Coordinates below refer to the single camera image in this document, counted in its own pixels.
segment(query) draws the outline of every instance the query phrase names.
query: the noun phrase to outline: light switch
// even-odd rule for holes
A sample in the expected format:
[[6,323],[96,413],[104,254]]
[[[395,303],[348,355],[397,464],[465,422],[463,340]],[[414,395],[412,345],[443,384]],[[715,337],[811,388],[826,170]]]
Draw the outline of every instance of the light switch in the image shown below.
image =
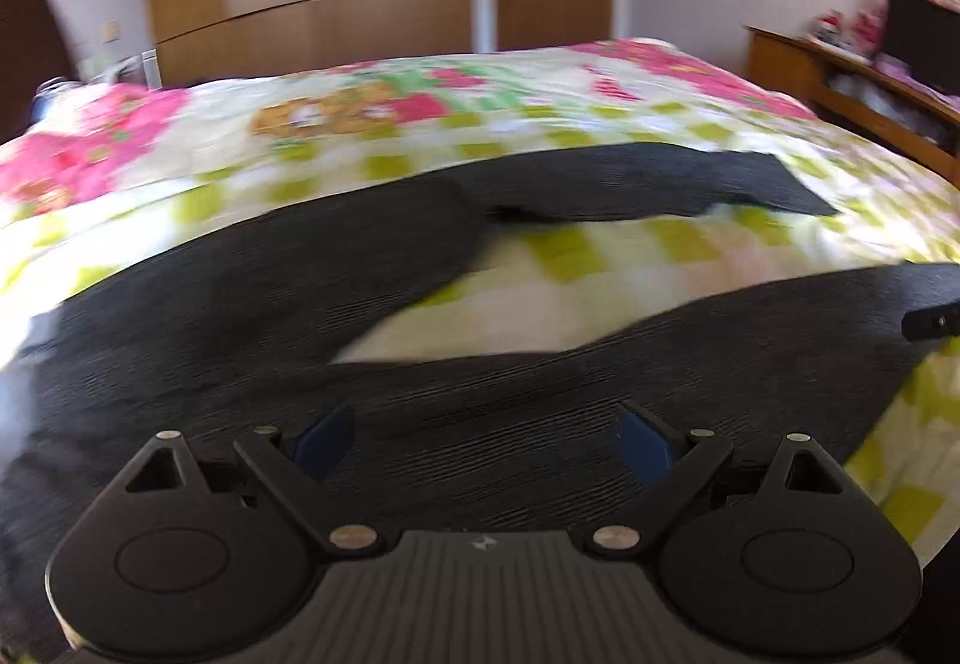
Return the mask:
[[100,42],[112,43],[120,39],[120,23],[116,19],[104,22],[100,26]]

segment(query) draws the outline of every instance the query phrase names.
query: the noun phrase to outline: floral bedspread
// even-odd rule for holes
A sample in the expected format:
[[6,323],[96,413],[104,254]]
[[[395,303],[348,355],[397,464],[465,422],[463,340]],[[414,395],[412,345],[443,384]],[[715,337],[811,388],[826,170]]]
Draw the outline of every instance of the floral bedspread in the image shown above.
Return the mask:
[[[942,178],[658,41],[173,92],[83,87],[0,147],[0,364],[32,315],[273,208],[476,159],[628,141],[771,152],[839,214],[721,207],[505,229],[472,272],[341,359],[558,351],[760,282],[960,262],[958,194]],[[958,357],[960,342],[928,357],[847,467],[923,561],[960,525]]]

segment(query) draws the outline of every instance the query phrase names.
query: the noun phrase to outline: dark brown headboard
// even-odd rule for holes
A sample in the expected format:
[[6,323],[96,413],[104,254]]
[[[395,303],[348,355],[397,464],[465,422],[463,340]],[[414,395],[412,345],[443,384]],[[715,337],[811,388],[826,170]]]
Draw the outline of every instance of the dark brown headboard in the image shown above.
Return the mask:
[[48,79],[77,77],[47,0],[0,0],[0,144],[30,125],[30,104]]

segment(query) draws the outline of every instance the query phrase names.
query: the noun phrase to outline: white logo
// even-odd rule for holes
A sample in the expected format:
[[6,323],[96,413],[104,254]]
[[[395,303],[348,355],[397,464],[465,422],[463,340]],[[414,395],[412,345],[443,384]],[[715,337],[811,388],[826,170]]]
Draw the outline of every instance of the white logo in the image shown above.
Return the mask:
[[470,544],[479,551],[487,552],[489,549],[496,547],[496,539],[493,539],[493,537],[488,534],[484,534],[483,536],[478,536]]

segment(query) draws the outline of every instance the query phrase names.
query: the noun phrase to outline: green checkered pattern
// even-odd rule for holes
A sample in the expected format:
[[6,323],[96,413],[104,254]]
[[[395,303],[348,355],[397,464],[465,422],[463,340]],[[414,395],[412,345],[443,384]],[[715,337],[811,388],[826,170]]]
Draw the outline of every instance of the green checkered pattern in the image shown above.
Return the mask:
[[[596,76],[584,66],[642,100],[595,91]],[[438,85],[433,71],[451,67],[480,77],[481,85]],[[429,92],[448,113],[310,139],[248,131],[261,107],[370,80],[400,93]],[[631,141],[769,152],[839,214],[718,207],[697,218],[503,229],[472,272],[385,320],[340,359],[558,351],[762,282],[899,261],[960,262],[957,191],[832,125],[745,109],[630,62],[567,49],[402,59],[208,85],[157,142],[148,163],[154,171],[138,165],[126,174],[128,189],[6,224],[0,342],[9,354],[32,314],[179,243],[282,205],[478,159]],[[950,496],[960,486],[958,354],[949,345],[918,369],[850,465],[922,560],[960,525]]]

